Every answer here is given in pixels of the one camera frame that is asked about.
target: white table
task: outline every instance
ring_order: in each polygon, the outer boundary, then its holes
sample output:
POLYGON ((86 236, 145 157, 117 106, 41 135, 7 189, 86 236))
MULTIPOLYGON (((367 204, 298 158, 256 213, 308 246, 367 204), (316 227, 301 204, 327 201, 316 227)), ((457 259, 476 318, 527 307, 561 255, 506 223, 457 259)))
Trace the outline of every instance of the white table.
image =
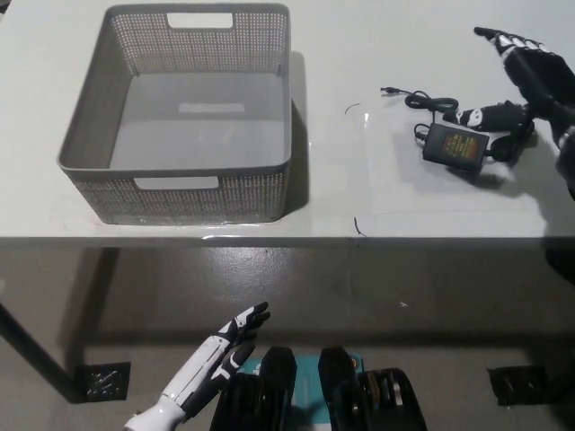
MULTIPOLYGON (((411 128, 429 122, 429 112, 379 92, 387 85, 421 89, 456 97, 463 108, 521 101, 473 26, 541 40, 575 65, 575 5, 286 0, 294 101, 308 129, 307 204, 273 224, 136 227, 100 222, 56 164, 102 16, 116 3, 15 0, 0 26, 2 241, 321 245, 575 236, 575 203, 547 142, 526 150, 513 170, 493 164, 479 184, 469 184, 421 160, 411 128), (344 115, 353 103, 361 105, 344 115), (354 217, 369 238, 358 234, 354 217)), ((547 125, 538 127, 550 137, 547 125)))

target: gray plastic basket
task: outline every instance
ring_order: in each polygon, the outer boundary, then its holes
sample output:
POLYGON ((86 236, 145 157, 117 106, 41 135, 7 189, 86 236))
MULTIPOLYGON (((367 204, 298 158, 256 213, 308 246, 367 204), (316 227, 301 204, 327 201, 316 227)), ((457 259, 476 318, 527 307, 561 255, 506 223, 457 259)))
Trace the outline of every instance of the gray plastic basket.
POLYGON ((108 224, 277 220, 291 158, 289 40, 280 4, 112 7, 60 167, 108 224))

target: gray floor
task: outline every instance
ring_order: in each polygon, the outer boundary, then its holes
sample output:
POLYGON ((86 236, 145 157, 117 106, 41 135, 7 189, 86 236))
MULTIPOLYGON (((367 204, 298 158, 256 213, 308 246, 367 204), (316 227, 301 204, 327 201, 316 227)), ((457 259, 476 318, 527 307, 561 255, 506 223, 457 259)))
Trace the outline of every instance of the gray floor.
MULTIPOLYGON (((486 372, 569 359, 575 288, 540 252, 125 250, 110 283, 94 277, 100 257, 1 250, 0 300, 66 367, 131 361, 128 400, 66 405, 0 340, 0 430, 120 430, 211 330, 262 300, 256 354, 344 344, 368 368, 400 366, 430 430, 575 430, 569 409, 496 407, 486 372)), ((208 430, 214 407, 182 429, 208 430)))

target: perforated basket wall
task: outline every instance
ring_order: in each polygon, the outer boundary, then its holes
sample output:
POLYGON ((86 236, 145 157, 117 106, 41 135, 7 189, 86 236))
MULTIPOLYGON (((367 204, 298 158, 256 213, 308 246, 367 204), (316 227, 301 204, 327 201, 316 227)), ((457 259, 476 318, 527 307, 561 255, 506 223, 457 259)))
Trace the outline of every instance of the perforated basket wall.
POLYGON ((286 79, 291 140, 289 13, 279 4, 138 4, 105 15, 59 156, 104 223, 259 223, 284 211, 289 162, 264 169, 119 172, 109 169, 132 77, 173 72, 265 72, 286 79), (174 29, 168 13, 230 13, 231 29, 174 29), (136 178, 217 176, 217 189, 144 190, 136 178))

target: basket handle hole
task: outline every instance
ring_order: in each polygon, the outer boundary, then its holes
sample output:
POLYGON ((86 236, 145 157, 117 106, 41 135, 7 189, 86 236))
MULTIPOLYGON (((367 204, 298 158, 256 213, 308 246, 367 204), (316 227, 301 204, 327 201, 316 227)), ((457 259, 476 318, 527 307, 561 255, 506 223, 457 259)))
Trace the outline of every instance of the basket handle hole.
POLYGON ((219 187, 217 177, 135 178, 134 182, 142 190, 202 190, 219 187))
POLYGON ((231 13, 168 13, 168 24, 173 29, 231 29, 231 13))

